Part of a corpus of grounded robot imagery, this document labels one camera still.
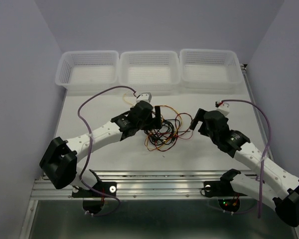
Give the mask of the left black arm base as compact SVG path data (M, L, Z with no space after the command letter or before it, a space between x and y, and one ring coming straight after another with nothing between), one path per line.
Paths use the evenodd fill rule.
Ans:
M106 216L114 213L121 201L117 198L116 182L97 182L91 189L76 188L72 189L72 198L82 199L82 208L86 214L93 217Z

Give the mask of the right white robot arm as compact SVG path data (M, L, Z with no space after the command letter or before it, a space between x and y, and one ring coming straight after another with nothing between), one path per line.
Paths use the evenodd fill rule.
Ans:
M241 193L257 199L273 209L278 217L291 227L299 226L299 178L288 173L268 157L263 156L248 137L229 128L226 116L219 110L199 109L191 122L194 130L202 123L198 132L211 139L217 148L231 158L247 166L259 176L259 181L231 169L219 180L219 188L205 188L205 196L214 192L224 194Z

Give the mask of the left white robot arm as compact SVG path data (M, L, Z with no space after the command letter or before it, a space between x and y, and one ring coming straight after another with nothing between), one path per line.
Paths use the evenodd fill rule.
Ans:
M78 162L90 160L94 151L134 136L139 130L151 131L161 127L160 107L139 101L129 111L95 130L88 129L86 134L66 140L54 138L39 166L57 190L72 186L78 188L82 196L115 198L115 182L102 182L92 170L80 168Z

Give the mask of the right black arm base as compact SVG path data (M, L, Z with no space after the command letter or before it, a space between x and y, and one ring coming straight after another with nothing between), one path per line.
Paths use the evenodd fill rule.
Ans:
M245 194L235 192L227 181L205 181L200 194L206 198L217 198L219 206L212 206L212 208L230 215L246 214L253 209L240 210L240 196L245 196Z

